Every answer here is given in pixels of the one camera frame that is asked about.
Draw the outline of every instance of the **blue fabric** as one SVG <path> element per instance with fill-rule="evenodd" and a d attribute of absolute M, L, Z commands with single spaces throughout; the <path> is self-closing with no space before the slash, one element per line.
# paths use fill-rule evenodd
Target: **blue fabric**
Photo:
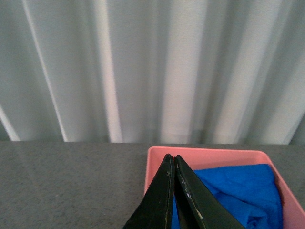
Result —
<path fill-rule="evenodd" d="M 282 204 L 269 165 L 195 170 L 216 199 L 247 229 L 282 229 Z M 172 229 L 179 228 L 173 203 Z"/>

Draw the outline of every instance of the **scratched black plastic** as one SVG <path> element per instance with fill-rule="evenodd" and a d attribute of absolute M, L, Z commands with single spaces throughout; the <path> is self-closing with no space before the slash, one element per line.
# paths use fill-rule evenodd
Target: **scratched black plastic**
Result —
<path fill-rule="evenodd" d="M 245 229 L 178 155 L 175 196 L 181 229 Z"/>
<path fill-rule="evenodd" d="M 123 229 L 170 229 L 173 215 L 174 163 L 164 157 L 151 185 Z"/>

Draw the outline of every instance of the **curtain fold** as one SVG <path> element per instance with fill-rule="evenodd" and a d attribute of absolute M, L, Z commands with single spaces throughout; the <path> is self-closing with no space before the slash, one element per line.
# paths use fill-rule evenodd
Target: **curtain fold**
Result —
<path fill-rule="evenodd" d="M 4 0 L 0 140 L 305 143 L 302 0 Z"/>

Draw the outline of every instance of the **gray countertop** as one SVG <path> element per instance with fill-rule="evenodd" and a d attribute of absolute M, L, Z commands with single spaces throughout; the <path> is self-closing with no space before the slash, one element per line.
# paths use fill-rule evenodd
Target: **gray countertop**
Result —
<path fill-rule="evenodd" d="M 0 142 L 0 228 L 120 229 L 143 196 L 150 144 Z M 305 146 L 262 150 L 305 208 Z"/>

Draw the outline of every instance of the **pink plastic bin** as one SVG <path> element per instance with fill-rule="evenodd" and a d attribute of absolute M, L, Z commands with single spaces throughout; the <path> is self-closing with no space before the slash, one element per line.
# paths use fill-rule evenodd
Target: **pink plastic bin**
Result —
<path fill-rule="evenodd" d="M 166 154 L 171 154 L 172 156 L 181 155 L 192 169 L 269 164 L 274 172 L 275 183 L 281 195 L 284 220 L 283 228 L 305 229 L 304 210 L 276 170 L 270 158 L 264 152 L 254 150 L 153 146 L 148 150 L 144 192 L 149 187 Z"/>

